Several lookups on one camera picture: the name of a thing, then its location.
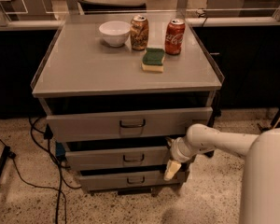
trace drawer front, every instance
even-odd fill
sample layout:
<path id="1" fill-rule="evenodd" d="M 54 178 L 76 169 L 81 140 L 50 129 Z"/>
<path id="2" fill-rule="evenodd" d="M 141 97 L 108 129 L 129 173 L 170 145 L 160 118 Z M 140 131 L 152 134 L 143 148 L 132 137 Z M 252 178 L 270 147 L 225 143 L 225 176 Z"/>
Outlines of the drawer front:
<path id="1" fill-rule="evenodd" d="M 185 182 L 187 172 L 180 171 L 170 181 L 163 179 L 160 171 L 137 172 L 115 175 L 80 176 L 78 179 L 85 192 L 95 190 L 126 189 L 136 187 L 169 185 Z"/>
<path id="2" fill-rule="evenodd" d="M 185 134 L 206 124 L 211 107 L 47 116 L 58 142 Z"/>
<path id="3" fill-rule="evenodd" d="M 166 164 L 167 147 L 139 147 L 95 151 L 66 152 L 71 169 L 76 171 L 141 167 Z"/>

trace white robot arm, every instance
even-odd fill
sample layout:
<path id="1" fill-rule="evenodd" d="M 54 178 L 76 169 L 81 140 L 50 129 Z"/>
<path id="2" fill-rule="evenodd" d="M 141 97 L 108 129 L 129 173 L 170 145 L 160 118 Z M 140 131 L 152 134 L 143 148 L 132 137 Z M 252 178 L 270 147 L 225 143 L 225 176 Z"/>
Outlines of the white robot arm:
<path id="1" fill-rule="evenodd" d="M 170 180 L 181 163 L 221 149 L 245 158 L 240 224 L 280 224 L 280 129 L 261 135 L 222 133 L 202 124 L 184 137 L 170 139 L 171 159 L 164 179 Z"/>

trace bowl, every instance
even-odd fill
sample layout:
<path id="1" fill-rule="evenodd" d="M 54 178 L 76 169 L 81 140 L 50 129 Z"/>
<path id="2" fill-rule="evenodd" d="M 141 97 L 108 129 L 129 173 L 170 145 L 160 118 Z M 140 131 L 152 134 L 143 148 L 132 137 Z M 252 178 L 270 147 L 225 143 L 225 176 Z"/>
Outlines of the bowl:
<path id="1" fill-rule="evenodd" d="M 108 21 L 100 27 L 103 40 L 111 47 L 121 47 L 129 38 L 130 24 L 125 21 Z"/>

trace yellow sponge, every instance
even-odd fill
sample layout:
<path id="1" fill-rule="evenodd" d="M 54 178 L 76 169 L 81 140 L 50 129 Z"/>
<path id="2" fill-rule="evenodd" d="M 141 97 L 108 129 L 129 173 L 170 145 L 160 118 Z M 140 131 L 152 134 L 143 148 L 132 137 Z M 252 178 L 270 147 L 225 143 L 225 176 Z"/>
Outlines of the yellow sponge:
<path id="1" fill-rule="evenodd" d="M 163 72 L 164 49 L 146 48 L 142 58 L 142 69 L 144 71 Z"/>

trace soda can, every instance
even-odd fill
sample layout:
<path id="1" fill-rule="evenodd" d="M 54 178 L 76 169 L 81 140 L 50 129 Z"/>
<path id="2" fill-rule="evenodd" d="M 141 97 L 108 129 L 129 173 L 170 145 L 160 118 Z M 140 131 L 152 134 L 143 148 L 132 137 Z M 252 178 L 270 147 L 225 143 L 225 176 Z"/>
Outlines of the soda can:
<path id="1" fill-rule="evenodd" d="M 131 21 L 131 45 L 132 49 L 143 50 L 148 43 L 148 20 L 146 17 L 136 15 Z"/>
<path id="2" fill-rule="evenodd" d="M 170 20 L 165 38 L 165 51 L 170 55 L 178 55 L 181 51 L 185 32 L 185 22 L 182 19 Z"/>

